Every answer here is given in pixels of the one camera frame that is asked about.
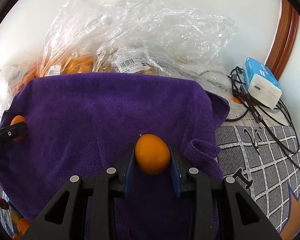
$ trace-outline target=purple towel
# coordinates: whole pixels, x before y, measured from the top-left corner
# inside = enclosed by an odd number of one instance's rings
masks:
[[[226,100],[193,81],[138,74],[87,73],[37,78],[15,96],[1,127],[28,122],[20,142],[0,150],[0,183],[33,220],[72,176],[89,177],[125,155],[140,134],[155,134],[208,176],[222,179],[215,129]],[[127,199],[116,200],[118,239],[186,239],[189,201],[176,198],[169,171],[138,168]]]

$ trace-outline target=white paper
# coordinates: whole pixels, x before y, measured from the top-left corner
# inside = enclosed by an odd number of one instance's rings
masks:
[[[61,66],[51,66],[48,72],[47,77],[49,76],[58,76],[61,74]]]
[[[115,64],[121,73],[136,73],[150,69],[141,57],[120,57]]]

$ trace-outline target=small screw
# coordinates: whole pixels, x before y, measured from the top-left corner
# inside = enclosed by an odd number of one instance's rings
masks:
[[[226,177],[226,182],[228,182],[228,183],[234,183],[235,179],[233,177],[231,177],[231,176],[228,176],[228,177]]]
[[[70,178],[71,182],[77,182],[79,180],[79,176],[78,175],[74,175]]]
[[[190,172],[191,174],[197,174],[197,173],[199,172],[199,170],[198,170],[197,168],[190,168],[190,169],[189,169],[189,172]]]
[[[114,174],[117,170],[115,168],[108,168],[107,173],[108,174]]]

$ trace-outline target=blue tissue package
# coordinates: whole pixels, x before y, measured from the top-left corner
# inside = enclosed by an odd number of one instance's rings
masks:
[[[245,63],[245,71],[243,72],[244,82],[246,83],[247,89],[249,89],[254,75],[259,75],[260,77],[263,77],[264,79],[268,80],[274,86],[281,90],[281,87],[275,79],[275,77],[273,76],[272,72],[265,65],[253,58],[247,57]]]
[[[271,71],[262,63],[248,57],[243,68],[243,76],[250,95],[274,109],[282,90]]]

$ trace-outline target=blue outline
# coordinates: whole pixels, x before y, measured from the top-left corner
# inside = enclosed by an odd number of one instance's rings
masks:
[[[281,231],[279,234],[282,233],[283,229],[285,228],[286,224],[289,222],[290,220],[290,215],[291,215],[291,198],[290,198],[290,192],[293,194],[293,197],[297,200],[297,202],[299,202],[299,199],[300,199],[300,195],[299,197],[296,196],[292,190],[292,188],[290,187],[290,185],[288,184],[288,191],[289,191],[289,213],[288,213],[288,219],[287,221],[284,223],[283,227],[281,228]]]

